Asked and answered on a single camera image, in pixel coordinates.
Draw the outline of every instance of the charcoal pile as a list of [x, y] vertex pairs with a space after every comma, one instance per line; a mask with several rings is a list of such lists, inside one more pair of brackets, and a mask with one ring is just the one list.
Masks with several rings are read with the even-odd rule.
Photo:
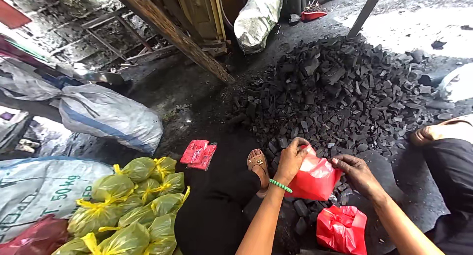
[[230, 122], [255, 133], [274, 170], [295, 137], [309, 140], [318, 157], [367, 149], [390, 156], [406, 132], [434, 121], [426, 107], [454, 107], [417, 82], [423, 65], [412, 60], [360, 37], [301, 42], [234, 99]]

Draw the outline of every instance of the green beaded bracelet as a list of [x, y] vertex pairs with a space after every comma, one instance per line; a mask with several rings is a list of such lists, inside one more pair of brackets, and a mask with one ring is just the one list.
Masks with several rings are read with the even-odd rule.
[[281, 189], [283, 189], [283, 190], [285, 190], [285, 191], [287, 191], [287, 192], [289, 192], [289, 193], [292, 193], [292, 189], [290, 189], [290, 188], [288, 188], [287, 186], [285, 186], [285, 185], [283, 185], [283, 184], [277, 182], [277, 181], [274, 180], [274, 179], [269, 179], [269, 183], [271, 183], [271, 184], [273, 184], [273, 185], [276, 185], [276, 186], [280, 187]]

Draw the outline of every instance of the white plastic bag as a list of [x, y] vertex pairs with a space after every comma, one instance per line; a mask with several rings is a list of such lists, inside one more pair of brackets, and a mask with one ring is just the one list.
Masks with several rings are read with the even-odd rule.
[[437, 89], [446, 101], [457, 102], [473, 97], [473, 63], [461, 66], [443, 78]]
[[238, 45], [247, 54], [263, 51], [281, 13], [282, 0], [248, 0], [235, 20]]
[[155, 152], [163, 125], [148, 107], [94, 84], [66, 86], [60, 90], [34, 77], [34, 72], [25, 70], [27, 67], [13, 60], [1, 62], [0, 69], [13, 76], [13, 79], [0, 76], [0, 89], [5, 95], [28, 101], [60, 97], [59, 113], [68, 130], [111, 137], [127, 147], [148, 154]]
[[47, 214], [69, 218], [92, 183], [113, 173], [101, 162], [64, 156], [0, 161], [0, 243]]

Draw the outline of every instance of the foot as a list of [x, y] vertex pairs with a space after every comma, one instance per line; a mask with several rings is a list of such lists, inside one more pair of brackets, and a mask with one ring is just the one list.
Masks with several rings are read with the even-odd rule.
[[469, 121], [471, 118], [467, 115], [423, 127], [411, 135], [411, 141], [417, 146], [444, 138], [458, 138], [473, 143], [473, 126]]
[[266, 157], [260, 149], [254, 149], [248, 155], [246, 164], [248, 165], [248, 170], [255, 172], [259, 176], [261, 188], [256, 193], [256, 195], [260, 198], [264, 198], [268, 192], [269, 186], [268, 164], [266, 162]]

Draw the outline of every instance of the leg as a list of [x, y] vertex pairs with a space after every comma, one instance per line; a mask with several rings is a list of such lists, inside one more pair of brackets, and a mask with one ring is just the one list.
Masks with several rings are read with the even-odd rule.
[[177, 213], [174, 226], [184, 255], [235, 254], [250, 225], [243, 208], [262, 187], [268, 186], [263, 167], [266, 165], [249, 167], [252, 171], [190, 194]]
[[447, 254], [473, 252], [473, 127], [451, 121], [417, 131], [413, 143], [423, 154], [451, 214], [443, 215], [426, 235]]

